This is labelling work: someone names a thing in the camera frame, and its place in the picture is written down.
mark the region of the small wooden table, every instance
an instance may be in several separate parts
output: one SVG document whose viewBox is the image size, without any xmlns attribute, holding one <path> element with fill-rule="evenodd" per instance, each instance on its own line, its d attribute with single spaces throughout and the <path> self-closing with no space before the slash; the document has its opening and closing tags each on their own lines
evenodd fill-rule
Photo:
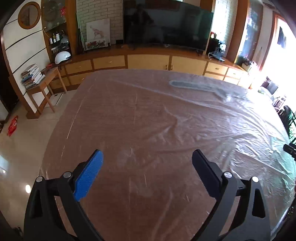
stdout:
<svg viewBox="0 0 296 241">
<path fill-rule="evenodd" d="M 37 105 L 36 101 L 34 100 L 33 98 L 33 94 L 35 93 L 39 93 L 39 92 L 42 92 L 42 94 L 44 95 L 45 99 L 47 100 L 50 108 L 52 109 L 52 111 L 54 112 L 54 107 L 52 105 L 52 103 L 50 102 L 48 96 L 46 95 L 44 89 L 47 87 L 48 90 L 50 91 L 50 93 L 53 95 L 54 93 L 52 92 L 52 89 L 50 88 L 49 86 L 49 83 L 56 77 L 58 76 L 59 77 L 59 80 L 61 81 L 61 84 L 63 86 L 63 89 L 65 92 L 67 92 L 67 89 L 65 87 L 65 84 L 62 80 L 62 77 L 61 77 L 61 74 L 59 73 L 59 69 L 58 67 L 54 67 L 52 68 L 51 70 L 49 70 L 47 73 L 46 73 L 46 76 L 44 77 L 44 79 L 37 85 L 35 85 L 34 87 L 32 88 L 29 88 L 27 89 L 27 94 L 29 96 L 29 98 L 31 99 L 31 101 L 33 102 L 33 104 L 35 105 L 36 109 L 38 110 L 38 112 L 41 114 L 41 110 L 39 108 L 39 106 Z"/>
</svg>

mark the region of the bottle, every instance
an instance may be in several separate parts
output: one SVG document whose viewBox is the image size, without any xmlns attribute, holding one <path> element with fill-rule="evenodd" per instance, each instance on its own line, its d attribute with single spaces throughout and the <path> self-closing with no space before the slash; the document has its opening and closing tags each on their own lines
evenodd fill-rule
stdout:
<svg viewBox="0 0 296 241">
<path fill-rule="evenodd" d="M 59 36 L 59 33 L 56 34 L 56 40 L 57 41 L 60 41 L 61 40 L 61 37 Z"/>
<path fill-rule="evenodd" d="M 54 43 L 57 41 L 56 36 L 55 36 L 55 33 L 53 33 L 52 39 L 54 40 Z"/>
</svg>

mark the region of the wooden cabinet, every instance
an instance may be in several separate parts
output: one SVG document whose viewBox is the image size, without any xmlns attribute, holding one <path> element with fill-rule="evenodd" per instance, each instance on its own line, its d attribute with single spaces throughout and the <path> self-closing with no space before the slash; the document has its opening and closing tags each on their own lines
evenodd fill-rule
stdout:
<svg viewBox="0 0 296 241">
<path fill-rule="evenodd" d="M 230 77 L 225 77 L 224 81 L 234 84 L 234 85 L 237 85 L 239 83 L 238 79 L 234 79 L 234 78 L 230 78 Z"/>
<path fill-rule="evenodd" d="M 59 67 L 59 73 L 61 74 L 61 76 L 65 76 L 66 75 L 66 71 L 65 71 L 65 67 L 64 66 L 60 66 Z"/>
<path fill-rule="evenodd" d="M 199 59 L 173 56 L 170 70 L 181 73 L 203 75 L 206 63 L 206 61 Z"/>
<path fill-rule="evenodd" d="M 246 73 L 246 74 L 243 74 L 243 76 L 241 77 L 241 79 L 237 85 L 248 89 L 250 87 L 250 85 L 252 84 L 253 80 L 254 79 L 250 78 L 248 76 L 248 74 Z"/>
<path fill-rule="evenodd" d="M 91 60 L 84 60 L 73 64 L 67 64 L 66 70 L 68 74 L 74 74 L 83 71 L 92 70 Z"/>
<path fill-rule="evenodd" d="M 95 69 L 113 68 L 125 66 L 124 55 L 119 56 L 108 56 L 94 59 Z"/>
<path fill-rule="evenodd" d="M 70 83 L 72 85 L 77 85 L 77 84 L 81 84 L 85 77 L 90 75 L 91 73 L 84 73 L 84 74 L 77 74 L 77 75 L 73 75 L 73 76 L 70 76 Z"/>
<path fill-rule="evenodd" d="M 227 69 L 228 67 L 226 66 L 209 62 L 209 64 L 207 65 L 206 71 L 225 75 L 227 72 Z"/>
<path fill-rule="evenodd" d="M 168 70 L 169 55 L 134 54 L 128 55 L 129 69 Z"/>
<path fill-rule="evenodd" d="M 205 73 L 205 77 L 214 78 L 216 80 L 223 80 L 224 79 L 224 76 L 222 76 L 222 75 L 209 74 L 209 73 Z"/>
<path fill-rule="evenodd" d="M 236 79 L 240 79 L 242 77 L 243 73 L 244 72 L 239 70 L 239 69 L 229 68 L 227 73 L 226 73 L 226 76 L 236 78 Z"/>
<path fill-rule="evenodd" d="M 70 83 L 69 83 L 69 80 L 67 77 L 65 78 L 62 78 L 63 79 L 63 82 L 65 84 L 65 86 L 69 86 Z M 63 88 L 61 82 L 59 79 L 56 79 L 56 80 L 53 80 L 50 82 L 49 86 L 52 88 L 52 89 L 57 89 L 57 88 Z"/>
</svg>

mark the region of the table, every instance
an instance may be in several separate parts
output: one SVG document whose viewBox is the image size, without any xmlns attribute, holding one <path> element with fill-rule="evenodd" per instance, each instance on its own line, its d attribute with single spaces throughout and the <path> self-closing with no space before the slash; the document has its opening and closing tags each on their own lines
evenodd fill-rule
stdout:
<svg viewBox="0 0 296 241">
<path fill-rule="evenodd" d="M 46 76 L 44 77 L 44 79 L 37 85 L 35 85 L 34 87 L 32 88 L 29 88 L 27 89 L 27 94 L 29 96 L 29 98 L 31 99 L 31 101 L 33 102 L 34 106 L 36 107 L 36 109 L 38 110 L 38 112 L 41 114 L 42 111 L 40 110 L 39 106 L 37 105 L 36 101 L 34 100 L 33 98 L 33 94 L 35 93 L 38 93 L 38 92 L 42 92 L 42 94 L 44 95 L 44 98 L 47 100 L 50 108 L 52 109 L 52 111 L 54 112 L 54 107 L 50 101 L 50 99 L 48 98 L 48 96 L 46 95 L 44 89 L 47 87 L 48 90 L 50 91 L 50 93 L 53 95 L 53 91 L 52 89 L 50 88 L 49 86 L 49 83 L 56 77 L 58 76 L 62 86 L 63 86 L 63 89 L 65 92 L 67 92 L 67 89 L 66 89 L 66 86 L 63 82 L 63 79 L 61 77 L 61 74 L 59 73 L 59 68 L 58 67 L 54 67 L 52 69 L 50 69 L 47 73 L 46 73 Z"/>
<path fill-rule="evenodd" d="M 257 176 L 276 229 L 294 197 L 296 166 L 285 143 L 276 111 L 255 91 L 171 71 L 102 70 L 68 103 L 40 174 L 60 177 L 99 149 L 103 166 L 80 204 L 104 240 L 189 241 L 215 203 L 192 166 L 193 151 L 236 177 Z"/>
</svg>

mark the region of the coffee machine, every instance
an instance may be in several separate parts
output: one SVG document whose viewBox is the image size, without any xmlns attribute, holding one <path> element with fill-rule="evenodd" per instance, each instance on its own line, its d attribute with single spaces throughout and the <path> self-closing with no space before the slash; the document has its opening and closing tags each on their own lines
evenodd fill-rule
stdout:
<svg viewBox="0 0 296 241">
<path fill-rule="evenodd" d="M 226 44 L 218 39 L 210 38 L 209 45 L 207 48 L 207 54 L 209 57 L 214 57 L 220 61 L 225 61 L 223 55 L 226 50 Z"/>
</svg>

